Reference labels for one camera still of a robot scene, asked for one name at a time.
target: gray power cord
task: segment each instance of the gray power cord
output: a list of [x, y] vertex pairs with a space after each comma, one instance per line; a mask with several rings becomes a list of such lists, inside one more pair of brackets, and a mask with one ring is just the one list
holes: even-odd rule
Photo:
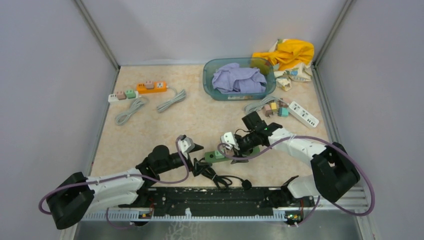
[[156, 110], [157, 110], [158, 113], [162, 113], [163, 111], [168, 109], [172, 104], [182, 102], [186, 98], [186, 90], [185, 89], [183, 89], [180, 92], [177, 92], [177, 90], [173, 87], [168, 86], [167, 88], [172, 89], [175, 92], [175, 96], [172, 99], [158, 105], [156, 107]]
[[[167, 87], [168, 89], [172, 89], [175, 92], [175, 96], [158, 105], [156, 107], [156, 110], [158, 113], [162, 113], [163, 111], [165, 111], [166, 109], [168, 109], [172, 104], [175, 103], [179, 103], [182, 102], [185, 98], [186, 98], [186, 90], [182, 90], [180, 92], [177, 92], [177, 90], [173, 87]], [[135, 114], [138, 110], [140, 110], [145, 104], [147, 104], [149, 102], [149, 99], [147, 99], [145, 96], [140, 96], [139, 98], [137, 98], [136, 100], [134, 100], [131, 105], [129, 106], [129, 109], [118, 114], [115, 118], [115, 123], [118, 126], [122, 126], [124, 125], [133, 114]]]
[[280, 98], [278, 98], [276, 96], [266, 96], [259, 102], [247, 104], [246, 106], [244, 106], [244, 112], [246, 114], [250, 114], [250, 113], [253, 113], [255, 111], [259, 111], [271, 101], [283, 102], [283, 103], [287, 104], [287, 102], [281, 100]]
[[149, 102], [149, 99], [147, 99], [144, 96], [141, 96], [134, 100], [131, 105], [129, 106], [129, 109], [116, 115], [115, 117], [115, 123], [116, 125], [122, 126], [124, 125], [133, 114], [135, 114], [138, 110], [140, 110], [145, 104]]

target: yellow cloth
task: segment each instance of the yellow cloth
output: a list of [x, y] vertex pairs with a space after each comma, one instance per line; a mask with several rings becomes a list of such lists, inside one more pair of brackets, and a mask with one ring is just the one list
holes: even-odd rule
[[291, 69], [299, 63], [311, 64], [314, 58], [314, 45], [307, 41], [287, 39], [279, 43], [273, 52], [255, 52], [253, 58], [268, 60], [273, 66], [279, 63], [279, 71]]

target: white power strip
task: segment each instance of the white power strip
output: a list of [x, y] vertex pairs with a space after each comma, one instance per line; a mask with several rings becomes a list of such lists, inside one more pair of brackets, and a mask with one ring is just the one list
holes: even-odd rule
[[288, 112], [308, 128], [315, 128], [320, 123], [316, 117], [306, 111], [306, 109], [295, 101], [292, 101], [288, 106]]
[[119, 100], [116, 94], [109, 94], [109, 96], [107, 97], [107, 101], [110, 104], [122, 104], [122, 103], [131, 103], [132, 101], [138, 99], [139, 97], [141, 97], [141, 95], [139, 95], [138, 91], [134, 91], [135, 93], [135, 97], [134, 98], [125, 98], [122, 100]]

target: white wall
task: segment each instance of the white wall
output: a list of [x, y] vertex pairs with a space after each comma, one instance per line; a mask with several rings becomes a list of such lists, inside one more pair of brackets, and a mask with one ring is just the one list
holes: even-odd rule
[[278, 38], [321, 48], [345, 0], [84, 0], [120, 65], [205, 63], [268, 51]]
[[39, 199], [90, 164], [115, 70], [70, 0], [0, 2], [0, 239], [55, 240]]
[[341, 141], [376, 191], [381, 239], [424, 235], [424, 1], [357, 1], [319, 66]]

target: beige speckled floor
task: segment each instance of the beige speckled floor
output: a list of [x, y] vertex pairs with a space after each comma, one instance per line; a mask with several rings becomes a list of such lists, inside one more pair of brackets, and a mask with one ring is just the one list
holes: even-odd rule
[[[160, 65], [160, 66], [124, 66], [116, 82], [115, 91], [135, 89], [137, 83], [147, 80], [166, 81], [178, 91], [185, 89], [187, 98], [176, 103], [163, 113], [156, 112], [156, 106], [174, 96], [169, 90], [163, 93], [147, 94], [150, 102], [123, 126], [115, 125], [115, 116], [126, 110], [129, 103], [111, 105], [100, 138], [91, 175], [104, 176], [126, 171], [141, 163], [157, 145], [166, 145], [170, 152], [176, 152], [175, 139], [187, 135], [195, 143], [204, 146], [204, 150], [190, 154], [191, 158], [200, 159], [204, 152], [213, 151], [225, 132], [234, 132], [245, 126], [243, 106], [254, 101], [215, 101], [205, 93], [202, 86], [203, 65]], [[309, 129], [289, 117], [265, 118], [267, 122], [276, 122], [298, 135], [311, 135], [328, 139], [323, 117], [321, 115], [314, 85], [293, 82], [290, 91], [276, 88], [271, 94], [294, 100], [320, 120], [315, 129]], [[230, 165], [229, 161], [213, 165], [219, 175], [235, 175], [248, 179], [253, 186], [281, 186], [294, 175], [310, 175], [311, 170], [302, 162], [295, 160], [284, 152], [268, 151], [249, 163]], [[185, 176], [184, 167], [162, 173], [163, 181], [176, 181]], [[203, 176], [196, 178], [190, 174], [185, 182], [175, 186], [212, 187], [213, 182]]]

